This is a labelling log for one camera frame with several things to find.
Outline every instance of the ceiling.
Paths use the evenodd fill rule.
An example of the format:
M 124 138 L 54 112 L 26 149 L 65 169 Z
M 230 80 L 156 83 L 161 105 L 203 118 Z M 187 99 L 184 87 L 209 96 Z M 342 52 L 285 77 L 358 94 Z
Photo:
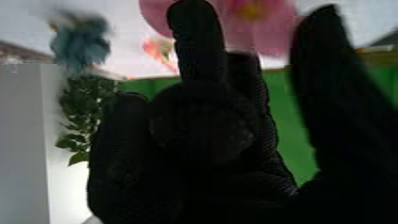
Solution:
M 301 14 L 326 3 L 339 4 L 355 46 L 372 42 L 398 27 L 395 0 L 292 1 Z M 102 68 L 134 78 L 170 76 L 168 69 L 141 51 L 141 43 L 154 31 L 140 16 L 138 0 L 0 0 L 0 40 L 51 53 L 52 32 L 45 20 L 52 17 L 52 9 L 95 12 L 109 21 L 111 55 Z M 283 61 L 262 58 L 264 68 L 280 66 Z

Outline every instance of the leaf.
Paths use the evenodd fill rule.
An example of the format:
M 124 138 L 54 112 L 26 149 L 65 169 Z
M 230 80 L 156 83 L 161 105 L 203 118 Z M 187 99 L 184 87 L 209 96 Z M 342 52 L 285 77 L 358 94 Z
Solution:
M 58 139 L 56 143 L 54 143 L 54 146 L 60 149 L 70 149 L 72 150 L 76 148 L 76 142 L 68 138 L 61 137 Z
M 84 137 L 76 134 L 67 134 L 65 137 L 72 139 L 76 142 L 84 143 Z
M 88 152 L 76 152 L 76 154 L 70 156 L 70 159 L 68 159 L 68 165 L 74 165 L 76 163 L 79 162 L 86 162 L 88 161 Z

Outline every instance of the green wall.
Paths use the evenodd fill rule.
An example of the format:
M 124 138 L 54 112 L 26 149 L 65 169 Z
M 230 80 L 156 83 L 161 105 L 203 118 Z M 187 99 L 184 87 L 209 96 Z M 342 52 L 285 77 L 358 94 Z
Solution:
M 394 106 L 398 105 L 398 69 L 385 68 L 370 71 L 370 78 L 383 91 Z M 294 97 L 283 74 L 264 76 L 269 88 L 269 107 L 278 130 L 278 151 L 285 165 L 294 174 L 296 182 L 301 184 L 315 172 L 312 159 L 312 148 L 307 143 L 305 127 L 294 106 Z M 141 93 L 148 99 L 161 89 L 177 83 L 177 79 L 129 81 L 118 84 L 120 91 Z

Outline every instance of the white wall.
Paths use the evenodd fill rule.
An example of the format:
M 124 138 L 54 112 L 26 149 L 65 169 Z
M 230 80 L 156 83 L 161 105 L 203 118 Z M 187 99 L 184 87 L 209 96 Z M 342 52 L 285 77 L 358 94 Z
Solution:
M 86 163 L 52 144 L 60 132 L 54 65 L 0 68 L 0 224 L 79 224 Z
M 56 98 L 63 79 L 54 65 L 40 65 L 38 68 L 45 133 L 49 220 L 51 224 L 79 224 L 90 216 L 84 201 L 88 169 L 86 163 L 67 167 L 70 153 L 52 146 L 61 131 L 58 125 L 61 118 Z
M 1 224 L 49 223 L 38 76 L 35 65 L 0 66 Z

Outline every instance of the green plant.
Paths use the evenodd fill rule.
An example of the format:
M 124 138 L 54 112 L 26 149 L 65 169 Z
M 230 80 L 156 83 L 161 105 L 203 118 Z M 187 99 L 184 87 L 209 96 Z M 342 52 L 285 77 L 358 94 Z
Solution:
M 115 82 L 95 76 L 67 78 L 58 98 L 65 127 L 54 146 L 74 154 L 68 166 L 88 160 L 90 139 L 102 116 L 102 107 L 115 94 Z

